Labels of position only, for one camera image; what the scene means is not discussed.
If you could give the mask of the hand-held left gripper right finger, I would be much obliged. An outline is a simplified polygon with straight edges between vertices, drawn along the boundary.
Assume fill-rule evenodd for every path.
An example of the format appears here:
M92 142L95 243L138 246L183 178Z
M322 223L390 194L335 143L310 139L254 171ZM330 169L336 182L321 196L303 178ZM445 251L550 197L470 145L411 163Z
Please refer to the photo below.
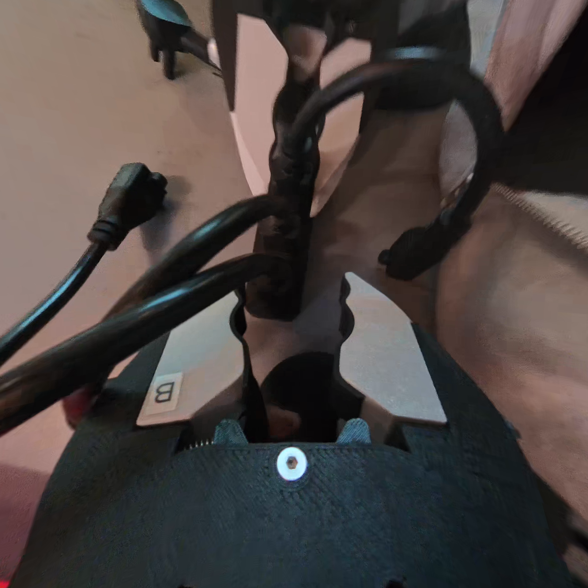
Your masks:
M445 424L447 417L408 316L357 274L341 290L338 373L394 421Z

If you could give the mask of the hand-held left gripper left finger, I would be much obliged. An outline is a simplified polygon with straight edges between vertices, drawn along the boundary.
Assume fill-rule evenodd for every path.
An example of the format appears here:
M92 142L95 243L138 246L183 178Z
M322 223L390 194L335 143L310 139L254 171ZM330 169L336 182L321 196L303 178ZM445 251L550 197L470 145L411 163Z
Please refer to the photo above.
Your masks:
M242 309L230 292L175 327L136 419L140 428L191 422L213 428L242 411L246 351L237 330Z

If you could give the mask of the black plug with white label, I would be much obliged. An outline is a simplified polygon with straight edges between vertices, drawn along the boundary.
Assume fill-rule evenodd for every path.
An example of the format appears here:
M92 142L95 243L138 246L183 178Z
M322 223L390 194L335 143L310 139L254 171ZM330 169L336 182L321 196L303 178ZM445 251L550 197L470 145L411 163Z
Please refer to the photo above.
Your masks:
M162 64L166 79L174 80L176 54L192 55L221 72L217 43L198 33L177 1L135 1L142 28L148 37L151 59Z

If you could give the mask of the person's zip jacket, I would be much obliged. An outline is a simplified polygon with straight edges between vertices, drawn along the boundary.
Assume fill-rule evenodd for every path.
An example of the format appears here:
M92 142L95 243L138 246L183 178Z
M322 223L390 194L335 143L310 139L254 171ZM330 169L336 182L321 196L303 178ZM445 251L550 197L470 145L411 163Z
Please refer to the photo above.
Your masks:
M443 261L436 334L520 434L533 470L587 520L587 233L492 186Z

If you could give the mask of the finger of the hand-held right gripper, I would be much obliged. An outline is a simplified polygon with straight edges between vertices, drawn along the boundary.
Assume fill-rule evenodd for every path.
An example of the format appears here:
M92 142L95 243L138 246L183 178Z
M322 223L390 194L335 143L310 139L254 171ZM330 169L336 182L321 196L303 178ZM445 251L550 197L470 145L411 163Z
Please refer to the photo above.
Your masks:
M268 190L269 153L275 142L273 108L287 71L287 53L268 24L239 14L231 122L243 172L254 196Z
M369 62L368 40L344 40L326 54L320 64L320 88ZM364 94L346 99L330 110L319 139L320 166L312 201L315 217L333 195L353 155L359 137Z

